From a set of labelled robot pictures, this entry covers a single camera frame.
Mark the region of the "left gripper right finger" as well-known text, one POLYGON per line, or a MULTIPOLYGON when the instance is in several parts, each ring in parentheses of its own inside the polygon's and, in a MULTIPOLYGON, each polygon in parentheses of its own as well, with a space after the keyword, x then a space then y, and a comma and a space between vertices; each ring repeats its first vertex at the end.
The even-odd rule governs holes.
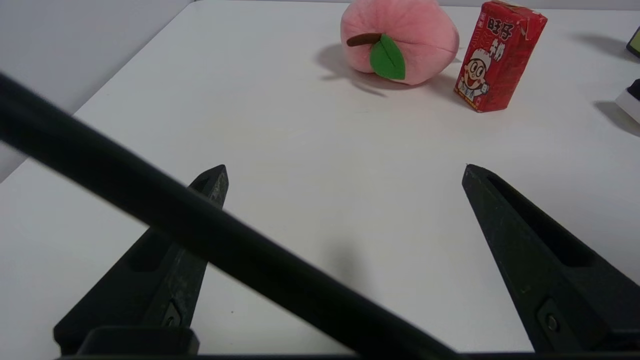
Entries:
POLYGON ((461 184, 535 353, 639 352, 637 283, 496 173, 461 184))

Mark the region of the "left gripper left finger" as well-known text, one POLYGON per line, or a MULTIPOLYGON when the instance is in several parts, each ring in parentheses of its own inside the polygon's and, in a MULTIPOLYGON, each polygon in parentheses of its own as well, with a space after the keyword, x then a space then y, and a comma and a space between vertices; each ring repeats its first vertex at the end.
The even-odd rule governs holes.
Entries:
POLYGON ((149 228, 53 329, 61 355, 189 356, 208 263, 149 228))

